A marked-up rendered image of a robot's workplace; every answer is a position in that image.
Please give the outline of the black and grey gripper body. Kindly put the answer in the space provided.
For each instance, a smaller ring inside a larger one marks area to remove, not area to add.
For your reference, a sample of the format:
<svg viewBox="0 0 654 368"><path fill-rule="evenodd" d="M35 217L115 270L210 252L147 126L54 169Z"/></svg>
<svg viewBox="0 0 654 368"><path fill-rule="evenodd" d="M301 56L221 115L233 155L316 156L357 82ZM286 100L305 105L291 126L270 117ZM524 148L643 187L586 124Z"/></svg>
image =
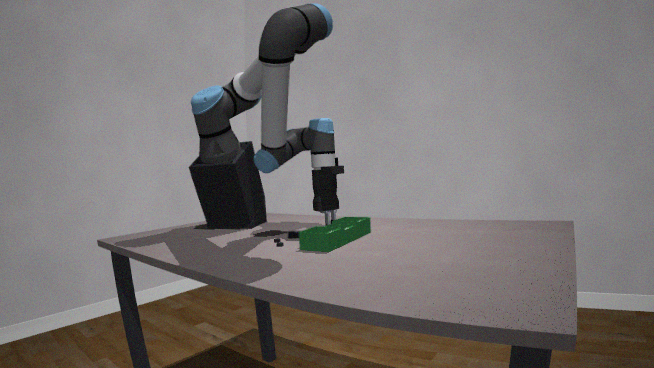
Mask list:
<svg viewBox="0 0 654 368"><path fill-rule="evenodd" d="M311 155L313 182L313 210L339 209L337 197L337 176L344 173L344 166L338 166L335 154Z"/></svg>

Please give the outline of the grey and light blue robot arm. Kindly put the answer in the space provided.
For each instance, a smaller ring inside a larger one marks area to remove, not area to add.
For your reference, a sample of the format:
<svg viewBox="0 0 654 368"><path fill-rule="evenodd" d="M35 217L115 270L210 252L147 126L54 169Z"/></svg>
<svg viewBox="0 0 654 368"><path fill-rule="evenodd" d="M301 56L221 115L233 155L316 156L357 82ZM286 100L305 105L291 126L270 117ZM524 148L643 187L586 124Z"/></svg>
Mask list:
<svg viewBox="0 0 654 368"><path fill-rule="evenodd" d="M241 151L229 119L253 108L260 99L261 149L254 163L261 172L271 173L310 149L311 155L335 154L331 119L312 119L309 127L287 130L290 64L296 54L327 38L332 29L331 14L320 4L284 8L269 18L259 55L245 72L223 87L211 86L192 97L201 162L226 161Z"/></svg>

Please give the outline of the green three-compartment bin rack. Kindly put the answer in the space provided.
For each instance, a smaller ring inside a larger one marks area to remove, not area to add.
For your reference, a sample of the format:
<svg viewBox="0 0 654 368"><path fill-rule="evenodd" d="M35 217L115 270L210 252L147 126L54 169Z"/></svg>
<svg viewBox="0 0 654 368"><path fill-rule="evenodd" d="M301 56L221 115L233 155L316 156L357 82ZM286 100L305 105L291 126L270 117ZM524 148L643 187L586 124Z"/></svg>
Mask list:
<svg viewBox="0 0 654 368"><path fill-rule="evenodd" d="M300 250L330 252L369 233L370 217L343 217L300 231Z"/></svg>

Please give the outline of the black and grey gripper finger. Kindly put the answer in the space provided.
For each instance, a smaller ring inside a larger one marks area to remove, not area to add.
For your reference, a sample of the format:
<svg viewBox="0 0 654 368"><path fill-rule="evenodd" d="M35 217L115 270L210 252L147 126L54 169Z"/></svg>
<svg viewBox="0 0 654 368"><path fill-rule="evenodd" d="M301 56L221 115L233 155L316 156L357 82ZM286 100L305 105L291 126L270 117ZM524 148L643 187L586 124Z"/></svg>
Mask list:
<svg viewBox="0 0 654 368"><path fill-rule="evenodd" d="M325 213L325 226L331 224L330 222L330 211L320 211L320 213Z"/></svg>
<svg viewBox="0 0 654 368"><path fill-rule="evenodd" d="M331 212L331 224L332 224L332 221L336 220L337 210L328 210L328 211Z"/></svg>

